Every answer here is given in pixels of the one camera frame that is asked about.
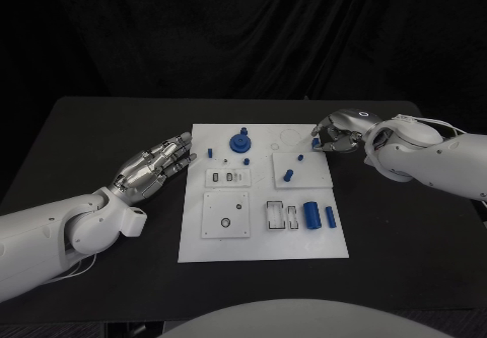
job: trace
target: black backdrop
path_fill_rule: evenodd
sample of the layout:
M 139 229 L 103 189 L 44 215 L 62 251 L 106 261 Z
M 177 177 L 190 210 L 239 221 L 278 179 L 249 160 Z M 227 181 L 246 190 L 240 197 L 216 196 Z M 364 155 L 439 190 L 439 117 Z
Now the black backdrop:
M 0 192 L 66 95 L 405 99 L 487 132 L 484 1 L 17 1 L 3 16 Z

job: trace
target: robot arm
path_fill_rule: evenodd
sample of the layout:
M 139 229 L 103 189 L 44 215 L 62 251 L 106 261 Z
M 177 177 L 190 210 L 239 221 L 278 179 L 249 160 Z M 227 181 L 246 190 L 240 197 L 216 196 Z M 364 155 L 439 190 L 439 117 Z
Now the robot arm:
M 113 183 L 82 195 L 0 217 L 0 302 L 27 292 L 83 258 L 103 251 L 119 232 L 139 236 L 147 215 L 132 204 L 149 198 L 196 154 L 190 133 L 141 151 Z
M 403 115 L 380 121 L 366 111 L 341 109 L 311 132 L 315 136 L 325 128 L 334 141 L 314 148 L 350 152 L 364 141 L 364 162 L 390 180 L 407 182 L 415 178 L 432 188 L 487 201 L 487 136 L 462 132 L 443 138 L 422 120 L 454 128 L 441 121 Z

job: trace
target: black table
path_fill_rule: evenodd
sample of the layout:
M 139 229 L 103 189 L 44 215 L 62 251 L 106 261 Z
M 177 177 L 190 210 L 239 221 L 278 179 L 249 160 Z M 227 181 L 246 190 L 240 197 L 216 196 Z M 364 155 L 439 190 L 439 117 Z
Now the black table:
M 60 99 L 1 213 L 90 193 L 125 159 L 191 123 L 317 123 L 345 107 L 384 119 L 420 114 L 405 101 Z M 327 158 L 350 258 L 177 263 L 183 173 L 142 206 L 142 236 L 121 235 L 85 274 L 1 303 L 0 324 L 180 320 L 282 298 L 380 309 L 487 306 L 487 231 L 469 200 L 387 180 L 363 150 Z

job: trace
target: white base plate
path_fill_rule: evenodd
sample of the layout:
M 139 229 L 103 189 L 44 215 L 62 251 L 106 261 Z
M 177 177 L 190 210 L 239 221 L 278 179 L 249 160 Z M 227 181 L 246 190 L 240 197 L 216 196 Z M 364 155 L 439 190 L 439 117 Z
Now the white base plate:
M 304 156 L 301 161 L 296 159 L 298 155 Z M 273 153 L 272 163 L 278 189 L 332 188 L 327 156 L 322 156 L 322 153 Z M 288 169 L 294 174 L 291 181 L 286 182 L 283 175 Z
M 250 237 L 246 192 L 204 192 L 200 236 L 201 238 Z
M 230 150 L 229 141 L 242 127 L 249 130 L 252 148 L 237 154 Z M 191 151 L 197 159 L 187 170 L 178 262 L 348 257 L 332 189 L 276 189 L 273 183 L 272 153 L 309 152 L 312 128 L 314 125 L 193 125 Z M 207 148 L 213 149 L 213 158 L 207 157 Z M 245 158 L 250 160 L 249 165 L 243 165 Z M 206 170 L 217 168 L 249 169 L 252 186 L 206 188 Z M 249 193 L 249 238 L 200 237 L 204 192 Z M 299 229 L 268 230 L 266 201 L 282 201 L 283 210 L 288 206 L 296 207 Z M 302 204 L 308 201 L 315 201 L 320 208 L 322 228 L 317 230 L 305 226 Z M 334 229 L 327 227 L 325 206 L 334 209 Z

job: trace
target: circular hole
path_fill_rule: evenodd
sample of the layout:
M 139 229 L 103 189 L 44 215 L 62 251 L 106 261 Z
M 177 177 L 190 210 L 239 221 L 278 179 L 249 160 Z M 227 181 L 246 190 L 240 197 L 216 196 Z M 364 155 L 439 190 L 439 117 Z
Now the circular hole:
M 222 227 L 227 227 L 230 225 L 230 220 L 227 218 L 222 219 Z

